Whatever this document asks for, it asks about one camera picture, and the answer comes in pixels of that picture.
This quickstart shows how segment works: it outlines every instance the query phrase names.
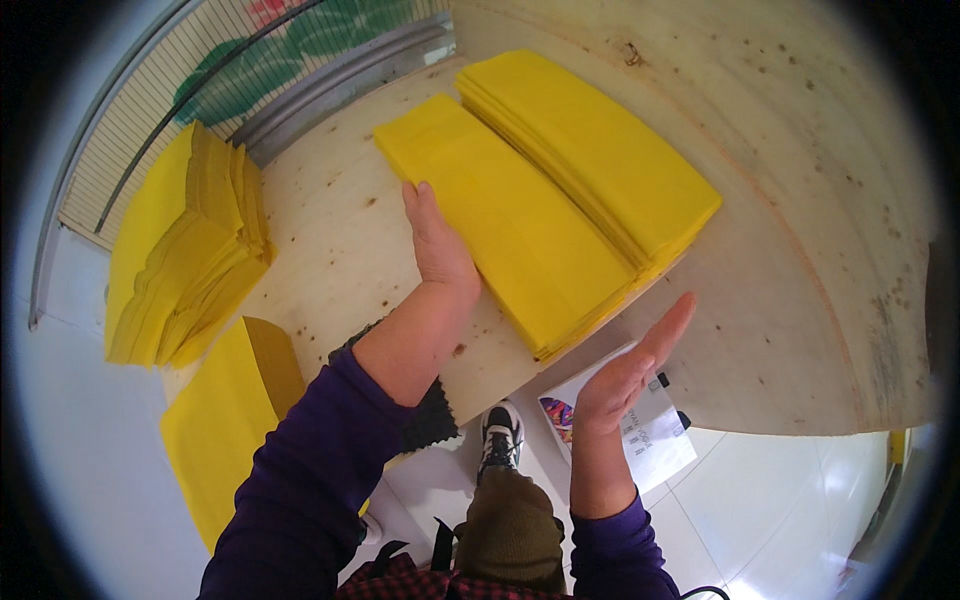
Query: hand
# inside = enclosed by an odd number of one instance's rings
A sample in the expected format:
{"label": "hand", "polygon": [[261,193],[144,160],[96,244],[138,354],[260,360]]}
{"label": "hand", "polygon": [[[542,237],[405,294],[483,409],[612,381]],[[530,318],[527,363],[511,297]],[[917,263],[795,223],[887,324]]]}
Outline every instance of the hand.
{"label": "hand", "polygon": [[464,240],[441,214],[430,184],[421,181],[414,187],[405,181],[403,204],[414,230],[414,256],[420,278],[453,286],[476,299],[480,295],[480,275]]}
{"label": "hand", "polygon": [[573,411],[574,440],[577,431],[607,435],[619,428],[623,416],[684,334],[696,307],[697,298],[692,292],[680,296],[634,349],[617,356],[590,378],[577,396]]}

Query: red plaid shirt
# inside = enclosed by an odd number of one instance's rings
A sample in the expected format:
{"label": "red plaid shirt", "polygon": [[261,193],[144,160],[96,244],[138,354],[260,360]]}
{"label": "red plaid shirt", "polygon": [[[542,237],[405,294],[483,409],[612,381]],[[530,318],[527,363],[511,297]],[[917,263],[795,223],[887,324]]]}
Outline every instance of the red plaid shirt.
{"label": "red plaid shirt", "polygon": [[337,589],[334,598],[350,600],[548,600],[573,598],[466,577],[458,570],[419,571],[404,552],[387,562],[383,577],[371,578],[364,563]]}

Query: black strap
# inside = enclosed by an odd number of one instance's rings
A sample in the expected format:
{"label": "black strap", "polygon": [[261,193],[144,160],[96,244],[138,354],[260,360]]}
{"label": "black strap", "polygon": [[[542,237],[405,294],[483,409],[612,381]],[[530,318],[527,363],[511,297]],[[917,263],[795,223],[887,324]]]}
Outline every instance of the black strap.
{"label": "black strap", "polygon": [[394,553],[405,545],[407,545],[407,542],[400,540],[388,541],[383,544],[383,547],[380,548],[380,551],[376,555],[376,559],[373,560],[373,566],[370,569],[368,577],[370,579],[383,577],[387,572],[387,562],[390,560],[390,557],[394,556]]}
{"label": "black strap", "polygon": [[433,517],[440,527],[437,529],[437,537],[433,540],[433,560],[430,561],[431,571],[450,570],[450,561],[453,560],[453,532],[446,523]]}

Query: person's leg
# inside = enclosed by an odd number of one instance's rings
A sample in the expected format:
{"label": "person's leg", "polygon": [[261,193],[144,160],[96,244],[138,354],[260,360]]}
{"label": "person's leg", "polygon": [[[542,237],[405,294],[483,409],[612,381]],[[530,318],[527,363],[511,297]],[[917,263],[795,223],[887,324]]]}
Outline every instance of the person's leg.
{"label": "person's leg", "polygon": [[484,455],[478,486],[457,528],[455,566],[465,575],[548,592],[565,591],[560,542],[550,498],[517,472],[523,423],[508,401],[482,420]]}

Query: white tile floor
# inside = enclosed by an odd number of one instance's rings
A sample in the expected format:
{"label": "white tile floor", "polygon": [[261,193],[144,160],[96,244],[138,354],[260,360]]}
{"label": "white tile floor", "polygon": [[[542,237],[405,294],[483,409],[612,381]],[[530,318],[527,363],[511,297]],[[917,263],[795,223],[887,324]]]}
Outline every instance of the white tile floor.
{"label": "white tile floor", "polygon": [[[527,435],[520,470],[547,492],[569,532],[569,467],[536,400],[514,402]],[[417,453],[387,471],[374,493],[370,511],[386,530],[384,540],[410,541],[418,563],[429,560],[434,516],[452,527],[473,498],[478,421],[463,431],[460,447]],[[688,434],[696,462],[643,495],[678,588],[726,587],[734,600],[834,597],[883,493],[886,434],[788,438],[696,428]],[[377,549],[361,546],[341,579]],[[570,550],[567,537],[567,566]],[[567,581],[572,589],[569,575]]]}

